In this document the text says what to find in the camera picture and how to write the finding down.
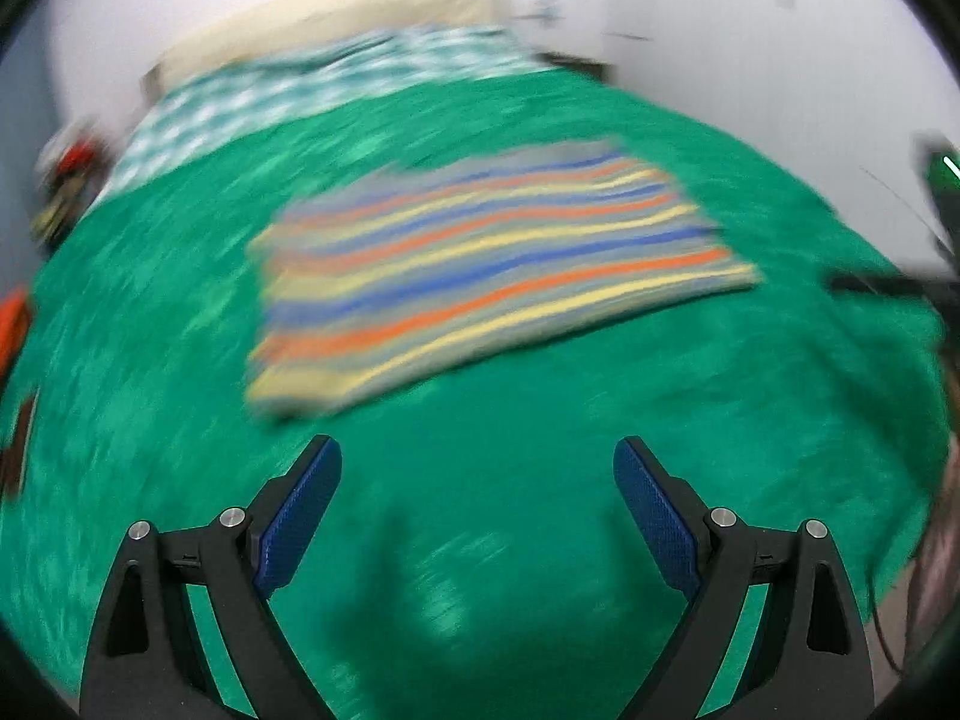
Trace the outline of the striped knit sweater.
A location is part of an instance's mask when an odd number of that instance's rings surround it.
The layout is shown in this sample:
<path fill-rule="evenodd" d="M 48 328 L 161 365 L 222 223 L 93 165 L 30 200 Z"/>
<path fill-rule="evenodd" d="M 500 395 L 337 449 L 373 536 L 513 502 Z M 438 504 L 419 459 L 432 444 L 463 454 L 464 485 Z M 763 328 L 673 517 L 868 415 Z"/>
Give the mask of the striped knit sweater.
<path fill-rule="evenodd" d="M 674 177 L 615 140 L 387 167 L 252 241 L 247 401 L 347 410 L 451 367 L 757 284 Z"/>

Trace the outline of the orange red folded clothes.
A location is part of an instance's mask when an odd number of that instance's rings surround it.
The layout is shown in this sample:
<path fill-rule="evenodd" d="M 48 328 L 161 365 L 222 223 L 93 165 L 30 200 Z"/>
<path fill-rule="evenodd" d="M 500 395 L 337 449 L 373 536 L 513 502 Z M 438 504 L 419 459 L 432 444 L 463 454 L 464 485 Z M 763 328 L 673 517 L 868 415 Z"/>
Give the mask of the orange red folded clothes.
<path fill-rule="evenodd" d="M 0 302 L 0 377 L 8 376 L 18 358 L 32 321 L 26 288 L 16 288 Z"/>

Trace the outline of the green velvet bedspread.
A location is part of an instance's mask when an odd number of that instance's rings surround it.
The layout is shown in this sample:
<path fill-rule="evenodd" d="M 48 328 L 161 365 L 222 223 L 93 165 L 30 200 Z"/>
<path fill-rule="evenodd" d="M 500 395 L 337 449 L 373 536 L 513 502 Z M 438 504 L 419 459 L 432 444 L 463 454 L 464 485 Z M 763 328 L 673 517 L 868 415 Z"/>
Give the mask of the green velvet bedspread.
<path fill-rule="evenodd" d="M 347 413 L 245 405 L 251 239 L 368 172 L 613 138 L 677 177 L 757 288 L 494 356 Z M 2 616 L 75 686 L 130 523 L 210 522 L 314 434 L 343 479 L 275 614 L 343 718 L 612 718 L 683 608 L 612 476 L 636 434 L 711 504 L 820 518 L 857 596 L 923 531 L 949 447 L 937 317 L 833 296 L 882 257 L 724 133 L 567 71 L 421 85 L 242 138 L 91 211 L 32 287 L 2 401 L 37 395 L 2 509 Z"/>

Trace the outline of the clutter pile on nightstand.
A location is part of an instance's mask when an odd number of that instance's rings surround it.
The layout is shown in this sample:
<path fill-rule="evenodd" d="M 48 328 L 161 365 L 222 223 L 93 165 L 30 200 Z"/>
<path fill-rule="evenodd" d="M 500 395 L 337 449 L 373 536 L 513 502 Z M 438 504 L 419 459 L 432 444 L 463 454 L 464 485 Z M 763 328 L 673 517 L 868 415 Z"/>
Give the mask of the clutter pile on nightstand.
<path fill-rule="evenodd" d="M 59 249 L 93 205 L 113 164 L 110 144 L 93 117 L 70 122 L 43 146 L 34 165 L 43 203 L 29 229 L 46 257 Z"/>

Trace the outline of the teal checked bed sheet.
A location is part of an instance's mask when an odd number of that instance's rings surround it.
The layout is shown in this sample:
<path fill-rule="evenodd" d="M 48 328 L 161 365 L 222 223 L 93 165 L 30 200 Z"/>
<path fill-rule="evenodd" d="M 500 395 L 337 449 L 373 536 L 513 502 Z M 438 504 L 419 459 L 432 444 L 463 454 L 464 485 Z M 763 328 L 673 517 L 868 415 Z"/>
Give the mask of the teal checked bed sheet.
<path fill-rule="evenodd" d="M 174 86 L 133 130 L 99 202 L 238 138 L 423 83 L 532 75 L 553 67 L 501 26 L 371 31 L 244 60 Z"/>

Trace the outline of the white wardrobe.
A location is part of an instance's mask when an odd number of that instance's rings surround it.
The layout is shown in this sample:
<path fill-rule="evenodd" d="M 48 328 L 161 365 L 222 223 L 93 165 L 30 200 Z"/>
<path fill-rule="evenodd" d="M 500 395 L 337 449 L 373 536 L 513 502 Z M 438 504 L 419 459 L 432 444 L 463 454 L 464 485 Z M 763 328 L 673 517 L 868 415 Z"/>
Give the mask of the white wardrobe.
<path fill-rule="evenodd" d="M 942 268 L 919 140 L 958 137 L 958 85 L 903 0 L 607 0 L 620 86 L 731 133 L 895 265 Z"/>

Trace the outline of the cream pillow headboard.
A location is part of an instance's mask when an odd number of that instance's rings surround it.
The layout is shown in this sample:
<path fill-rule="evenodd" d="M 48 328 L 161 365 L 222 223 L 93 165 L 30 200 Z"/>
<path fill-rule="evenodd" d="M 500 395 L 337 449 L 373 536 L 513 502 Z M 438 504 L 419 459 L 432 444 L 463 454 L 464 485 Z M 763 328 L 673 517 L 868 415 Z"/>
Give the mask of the cream pillow headboard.
<path fill-rule="evenodd" d="M 270 0 L 187 34 L 145 75 L 151 98 L 245 60 L 325 46 L 378 29 L 504 25 L 509 0 Z"/>

